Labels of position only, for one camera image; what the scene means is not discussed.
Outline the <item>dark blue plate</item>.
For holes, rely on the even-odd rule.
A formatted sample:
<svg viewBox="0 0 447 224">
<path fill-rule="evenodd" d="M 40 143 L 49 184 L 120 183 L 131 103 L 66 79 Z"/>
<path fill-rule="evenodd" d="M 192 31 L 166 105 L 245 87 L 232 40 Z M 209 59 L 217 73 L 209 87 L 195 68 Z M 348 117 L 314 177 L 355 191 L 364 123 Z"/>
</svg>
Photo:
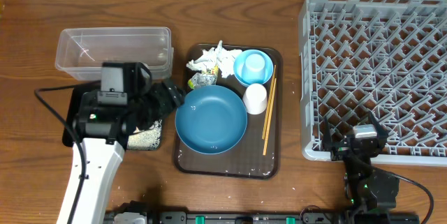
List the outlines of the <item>dark blue plate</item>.
<svg viewBox="0 0 447 224">
<path fill-rule="evenodd" d="M 175 114 L 178 137 L 200 154 L 221 154 L 232 149 L 244 136 L 247 124 L 242 99 L 219 85 L 189 92 Z"/>
</svg>

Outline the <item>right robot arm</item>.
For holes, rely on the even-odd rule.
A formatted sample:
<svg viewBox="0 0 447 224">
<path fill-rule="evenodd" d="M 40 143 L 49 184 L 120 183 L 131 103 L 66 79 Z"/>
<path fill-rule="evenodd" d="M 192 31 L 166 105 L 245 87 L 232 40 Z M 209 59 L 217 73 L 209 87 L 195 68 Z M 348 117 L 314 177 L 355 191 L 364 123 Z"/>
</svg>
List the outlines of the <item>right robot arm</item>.
<svg viewBox="0 0 447 224">
<path fill-rule="evenodd" d="M 333 218 L 333 223 L 390 223 L 388 211 L 396 207 L 399 179 L 372 167 L 371 159 L 384 149 L 388 131 L 375 116 L 368 114 L 368 124 L 354 126 L 340 141 L 330 134 L 324 119 L 322 147 L 330 160 L 344 163 L 345 195 L 352 206 Z"/>
</svg>

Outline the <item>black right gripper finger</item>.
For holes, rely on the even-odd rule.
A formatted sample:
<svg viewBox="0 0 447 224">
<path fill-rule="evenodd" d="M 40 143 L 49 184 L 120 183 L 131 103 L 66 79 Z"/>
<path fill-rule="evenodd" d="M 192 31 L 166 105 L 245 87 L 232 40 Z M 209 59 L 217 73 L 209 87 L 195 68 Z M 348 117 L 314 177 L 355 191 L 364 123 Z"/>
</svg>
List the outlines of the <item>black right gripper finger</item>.
<svg viewBox="0 0 447 224">
<path fill-rule="evenodd" d="M 328 118 L 323 118 L 324 123 L 324 131 L 323 131 L 323 138 L 322 138 L 322 147 L 324 151 L 333 151 L 335 146 L 334 142 L 332 141 L 332 136 L 330 133 L 331 127 L 328 122 Z"/>
<path fill-rule="evenodd" d="M 373 112 L 370 111 L 368 114 L 369 122 L 373 125 L 377 137 L 379 139 L 387 139 L 388 138 L 388 131 L 377 121 L 376 117 L 374 116 Z"/>
</svg>

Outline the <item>pile of white rice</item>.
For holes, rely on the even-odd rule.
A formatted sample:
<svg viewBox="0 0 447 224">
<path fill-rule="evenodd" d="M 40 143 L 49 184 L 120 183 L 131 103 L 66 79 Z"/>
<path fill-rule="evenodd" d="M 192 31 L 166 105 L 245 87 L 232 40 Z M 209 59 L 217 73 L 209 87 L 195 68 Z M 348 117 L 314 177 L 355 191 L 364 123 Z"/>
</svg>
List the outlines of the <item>pile of white rice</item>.
<svg viewBox="0 0 447 224">
<path fill-rule="evenodd" d="M 157 150 L 162 138 L 162 120 L 155 121 L 148 130 L 139 130 L 129 136 L 127 149 L 136 151 Z"/>
</svg>

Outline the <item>yellow pandan cake wrapper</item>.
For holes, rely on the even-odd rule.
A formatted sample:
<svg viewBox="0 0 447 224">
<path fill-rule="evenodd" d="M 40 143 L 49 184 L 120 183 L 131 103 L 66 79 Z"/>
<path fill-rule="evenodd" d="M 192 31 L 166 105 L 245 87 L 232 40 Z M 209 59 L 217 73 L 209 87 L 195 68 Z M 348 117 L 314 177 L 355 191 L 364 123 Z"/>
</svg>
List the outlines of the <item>yellow pandan cake wrapper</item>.
<svg viewBox="0 0 447 224">
<path fill-rule="evenodd" d="M 215 66 L 211 69 L 202 70 L 196 73 L 187 82 L 191 89 L 198 89 L 205 86 L 215 85 L 217 83 L 219 68 Z"/>
</svg>

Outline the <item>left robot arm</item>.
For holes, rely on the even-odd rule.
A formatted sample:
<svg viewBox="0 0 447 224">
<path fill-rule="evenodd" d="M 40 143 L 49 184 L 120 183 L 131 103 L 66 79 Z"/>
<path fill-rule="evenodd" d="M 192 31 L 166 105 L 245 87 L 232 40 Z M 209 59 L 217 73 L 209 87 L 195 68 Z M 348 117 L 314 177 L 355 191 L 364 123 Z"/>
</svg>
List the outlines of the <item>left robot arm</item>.
<svg viewBox="0 0 447 224">
<path fill-rule="evenodd" d="M 141 62 L 105 62 L 99 81 L 76 86 L 64 131 L 73 161 L 58 223 L 101 223 L 126 150 L 157 149 L 162 121 L 185 96 L 171 79 L 153 81 Z"/>
</svg>

